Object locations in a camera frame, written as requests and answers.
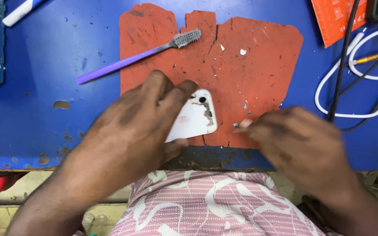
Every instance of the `man's right hand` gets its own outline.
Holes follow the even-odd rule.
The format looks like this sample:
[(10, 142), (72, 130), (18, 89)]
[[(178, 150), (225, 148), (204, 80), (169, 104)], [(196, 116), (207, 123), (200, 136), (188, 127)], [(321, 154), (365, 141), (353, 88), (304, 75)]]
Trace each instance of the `man's right hand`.
[(321, 201), (339, 201), (361, 188), (349, 167), (341, 131), (303, 108), (266, 113), (240, 127), (278, 171)]
[(286, 177), (327, 208), (323, 218), (338, 233), (378, 236), (378, 202), (349, 167), (341, 132), (299, 107), (245, 120), (237, 131), (256, 140)]

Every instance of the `plastic bottle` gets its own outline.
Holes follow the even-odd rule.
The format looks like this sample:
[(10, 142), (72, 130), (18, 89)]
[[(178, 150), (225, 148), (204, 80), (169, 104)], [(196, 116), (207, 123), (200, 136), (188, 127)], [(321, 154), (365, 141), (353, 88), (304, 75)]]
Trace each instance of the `plastic bottle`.
[(84, 214), (81, 224), (83, 225), (86, 232), (88, 231), (88, 228), (90, 228), (90, 225), (93, 222), (93, 220), (94, 220), (94, 215), (92, 213), (87, 212)]
[(106, 215), (98, 215), (94, 219), (93, 228), (91, 230), (90, 236), (101, 236), (104, 231), (104, 226), (108, 221), (108, 217)]

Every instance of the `toothbrush bristles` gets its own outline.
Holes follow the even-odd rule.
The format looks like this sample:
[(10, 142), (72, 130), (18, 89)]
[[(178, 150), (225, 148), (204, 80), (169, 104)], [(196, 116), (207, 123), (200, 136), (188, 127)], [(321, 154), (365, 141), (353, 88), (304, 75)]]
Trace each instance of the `toothbrush bristles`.
[(201, 31), (198, 29), (191, 30), (183, 34), (177, 34), (173, 37), (173, 42), (177, 48), (187, 46), (189, 43), (198, 40), (201, 37)]

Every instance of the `toothbrush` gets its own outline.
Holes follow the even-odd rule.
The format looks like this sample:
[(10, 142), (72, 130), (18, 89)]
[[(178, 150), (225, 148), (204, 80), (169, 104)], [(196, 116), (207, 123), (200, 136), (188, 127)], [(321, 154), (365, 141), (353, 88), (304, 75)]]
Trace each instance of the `toothbrush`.
[(177, 34), (173, 37), (170, 43), (166, 43), (164, 45), (155, 47), (153, 49), (150, 49), (148, 51), (145, 51), (143, 53), (140, 53), (135, 56), (128, 57), (126, 59), (114, 62), (112, 64), (109, 64), (107, 66), (104, 66), (102, 68), (99, 68), (95, 71), (92, 71), (90, 73), (87, 73), (85, 75), (82, 75), (76, 79), (78, 84), (85, 84), (90, 81), (96, 80), (98, 78), (101, 78), (109, 73), (112, 73), (118, 69), (121, 69), (125, 66), (128, 66), (136, 61), (139, 61), (145, 57), (151, 56), (155, 53), (161, 52), (163, 50), (166, 50), (171, 47), (181, 48), (189, 43), (198, 40), (201, 37), (201, 31), (198, 29), (191, 30), (189, 32), (183, 33), (183, 34)]
[(43, 1), (44, 0), (26, 0), (18, 8), (11, 12), (7, 17), (5, 17), (3, 19), (3, 23), (6, 26), (13, 26), (13, 24), (17, 23), (17, 21), (23, 18), (23, 16), (28, 14), (33, 8), (35, 8)]

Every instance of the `orange box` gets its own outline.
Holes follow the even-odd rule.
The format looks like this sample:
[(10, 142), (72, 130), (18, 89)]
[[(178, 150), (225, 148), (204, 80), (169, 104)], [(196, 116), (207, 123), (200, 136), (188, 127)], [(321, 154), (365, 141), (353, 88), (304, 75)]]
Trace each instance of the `orange box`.
[[(345, 36), (354, 0), (312, 0), (325, 48)], [(352, 30), (365, 24), (367, 0), (360, 0)]]

